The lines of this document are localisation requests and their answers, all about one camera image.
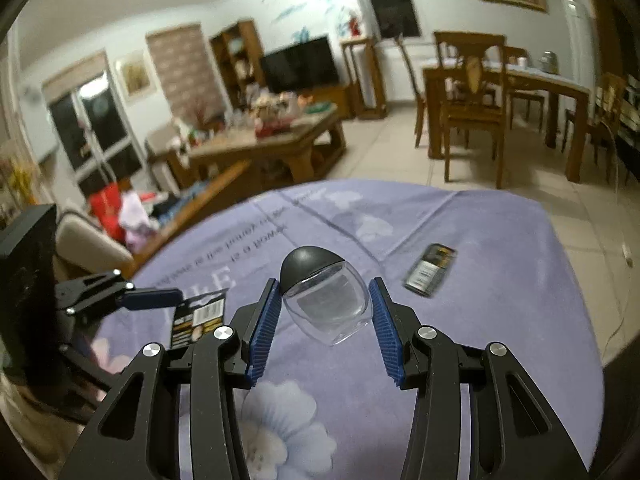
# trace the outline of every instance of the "barcode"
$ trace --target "barcode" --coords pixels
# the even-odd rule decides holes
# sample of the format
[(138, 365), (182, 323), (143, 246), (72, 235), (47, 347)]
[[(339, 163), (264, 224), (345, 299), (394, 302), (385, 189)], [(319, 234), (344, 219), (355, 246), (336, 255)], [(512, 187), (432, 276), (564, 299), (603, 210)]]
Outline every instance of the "barcode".
[(211, 304), (203, 306), (198, 310), (193, 311), (193, 326), (198, 326), (207, 321), (211, 321), (212, 319), (216, 319), (217, 317), (222, 317), (222, 312), (224, 310), (225, 300), (222, 298), (221, 300), (214, 301)]
[(439, 268), (440, 267), (436, 265), (421, 260), (414, 272), (409, 276), (407, 284), (420, 290), (426, 290)]

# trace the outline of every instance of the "wooden bookshelf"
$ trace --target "wooden bookshelf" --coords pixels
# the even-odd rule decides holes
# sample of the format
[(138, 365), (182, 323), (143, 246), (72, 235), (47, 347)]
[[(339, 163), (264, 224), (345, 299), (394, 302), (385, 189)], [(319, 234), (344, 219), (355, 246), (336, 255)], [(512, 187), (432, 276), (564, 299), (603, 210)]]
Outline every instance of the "wooden bookshelf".
[[(247, 85), (258, 83), (261, 87), (266, 86), (264, 72), (260, 66), (264, 50), (254, 20), (240, 20), (210, 38), (209, 43), (229, 100), (234, 108), (241, 108), (241, 96), (245, 95)], [(237, 67), (240, 64), (245, 64), (247, 74), (238, 73)]]

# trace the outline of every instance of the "glass door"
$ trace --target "glass door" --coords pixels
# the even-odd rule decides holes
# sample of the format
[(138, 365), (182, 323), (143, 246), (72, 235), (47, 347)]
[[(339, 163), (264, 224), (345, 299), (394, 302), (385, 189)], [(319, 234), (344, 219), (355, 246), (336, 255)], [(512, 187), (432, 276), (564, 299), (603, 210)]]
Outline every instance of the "glass door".
[(66, 94), (49, 109), (85, 196), (146, 169), (142, 153), (118, 113), (107, 72)]

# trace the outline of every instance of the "silver screw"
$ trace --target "silver screw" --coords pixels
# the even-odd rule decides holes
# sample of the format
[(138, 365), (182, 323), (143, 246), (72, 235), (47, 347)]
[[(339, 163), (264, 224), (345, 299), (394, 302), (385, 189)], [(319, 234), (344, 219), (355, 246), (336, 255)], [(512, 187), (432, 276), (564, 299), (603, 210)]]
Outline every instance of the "silver screw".
[(142, 349), (142, 353), (147, 357), (153, 357), (160, 353), (160, 345), (158, 343), (149, 343)]
[(234, 329), (231, 328), (230, 326), (220, 326), (213, 333), (216, 339), (222, 339), (222, 340), (229, 339), (233, 334), (234, 334)]
[(436, 329), (434, 329), (434, 327), (432, 326), (421, 326), (418, 329), (418, 335), (422, 339), (435, 339), (435, 337), (438, 335), (438, 332), (436, 332)]
[(498, 357), (507, 355), (507, 347), (502, 343), (491, 343), (491, 346), (489, 346), (489, 350), (493, 355), (497, 355)]

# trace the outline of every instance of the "charging cable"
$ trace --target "charging cable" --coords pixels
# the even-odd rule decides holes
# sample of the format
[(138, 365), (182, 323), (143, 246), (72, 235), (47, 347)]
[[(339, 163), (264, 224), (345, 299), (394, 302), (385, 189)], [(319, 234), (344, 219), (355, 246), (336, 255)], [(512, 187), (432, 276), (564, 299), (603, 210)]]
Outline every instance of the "charging cable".
[[(609, 127), (609, 125), (606, 122), (600, 121), (599, 124), (601, 124), (602, 126), (604, 126), (607, 129), (607, 131), (609, 132), (609, 135), (611, 136), (611, 142), (613, 143), (614, 161), (616, 163), (616, 216), (618, 217), (618, 227), (620, 228), (620, 234), (622, 235), (622, 255), (625, 257), (626, 266), (629, 269), (631, 269), (634, 266), (633, 255), (631, 253), (631, 248), (626, 243), (625, 232), (622, 229), (622, 220), (620, 219), (620, 202), (619, 202), (619, 196), (618, 196), (618, 187), (619, 187), (619, 184), (620, 184), (620, 170), (618, 168), (618, 147), (616, 146), (616, 137), (614, 136), (613, 132), (611, 131), (611, 128)], [(607, 339), (607, 343), (604, 346), (604, 350), (602, 351), (603, 357), (607, 354), (607, 348), (609, 347), (609, 344), (611, 343), (613, 338), (620, 332), (620, 330), (622, 329), (622, 325), (625, 322), (626, 310), (628, 309), (629, 297), (631, 295), (631, 286), (632, 286), (631, 273), (628, 274), (627, 283), (628, 283), (628, 285), (627, 285), (627, 288), (626, 288), (626, 298), (625, 298), (625, 302), (623, 303), (623, 306), (622, 306), (622, 314), (620, 316), (620, 324), (616, 327), (616, 329), (609, 336), (609, 339)]]

